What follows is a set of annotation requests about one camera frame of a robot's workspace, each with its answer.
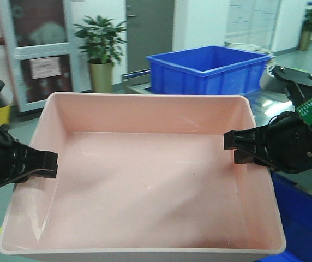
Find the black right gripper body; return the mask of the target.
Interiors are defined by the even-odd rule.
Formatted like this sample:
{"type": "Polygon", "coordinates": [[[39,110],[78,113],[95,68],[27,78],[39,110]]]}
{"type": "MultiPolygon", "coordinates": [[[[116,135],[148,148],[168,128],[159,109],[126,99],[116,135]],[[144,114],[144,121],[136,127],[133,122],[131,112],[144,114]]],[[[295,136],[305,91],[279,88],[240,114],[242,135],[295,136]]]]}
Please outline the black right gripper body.
{"type": "Polygon", "coordinates": [[[266,141],[268,159],[275,170],[296,174],[312,169],[312,130],[295,112],[273,117],[266,141]]]}

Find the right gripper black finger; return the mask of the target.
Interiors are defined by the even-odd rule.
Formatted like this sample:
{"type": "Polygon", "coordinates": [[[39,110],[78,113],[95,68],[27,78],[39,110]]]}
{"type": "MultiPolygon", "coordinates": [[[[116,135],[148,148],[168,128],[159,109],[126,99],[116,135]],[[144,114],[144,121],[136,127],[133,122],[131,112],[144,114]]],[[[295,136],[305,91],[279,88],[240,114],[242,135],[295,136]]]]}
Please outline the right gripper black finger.
{"type": "Polygon", "coordinates": [[[248,154],[243,150],[234,150],[234,163],[235,164],[249,164],[254,163],[261,166],[266,166],[272,171],[278,171],[266,153],[248,154]]]}
{"type": "Polygon", "coordinates": [[[224,149],[262,150],[267,146],[268,127],[231,130],[223,135],[224,149]]]}

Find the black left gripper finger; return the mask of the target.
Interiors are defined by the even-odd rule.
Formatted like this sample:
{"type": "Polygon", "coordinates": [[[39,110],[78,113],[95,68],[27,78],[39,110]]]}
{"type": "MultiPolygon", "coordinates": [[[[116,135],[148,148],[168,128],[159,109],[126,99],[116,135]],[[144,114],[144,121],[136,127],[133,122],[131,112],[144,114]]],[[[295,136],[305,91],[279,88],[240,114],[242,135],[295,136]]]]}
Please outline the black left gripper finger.
{"type": "Polygon", "coordinates": [[[25,173],[24,175],[20,176],[17,180],[14,181],[14,183],[24,183],[27,180],[29,180],[30,177],[41,177],[41,178],[56,178],[57,170],[33,170],[32,172],[25,173]]]}
{"type": "Polygon", "coordinates": [[[37,150],[20,142],[14,142],[15,163],[20,170],[56,170],[58,154],[51,151],[37,150]]]}

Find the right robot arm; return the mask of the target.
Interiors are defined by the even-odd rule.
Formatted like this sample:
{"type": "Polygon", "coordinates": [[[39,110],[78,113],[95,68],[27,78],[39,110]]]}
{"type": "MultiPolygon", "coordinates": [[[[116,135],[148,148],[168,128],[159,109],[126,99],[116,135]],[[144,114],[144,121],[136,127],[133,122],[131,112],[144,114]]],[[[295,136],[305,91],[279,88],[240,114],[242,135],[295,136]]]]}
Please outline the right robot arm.
{"type": "Polygon", "coordinates": [[[234,163],[269,166],[297,174],[312,169],[312,74],[274,66],[282,92],[295,107],[267,125],[224,134],[224,149],[234,151],[234,163]]]}

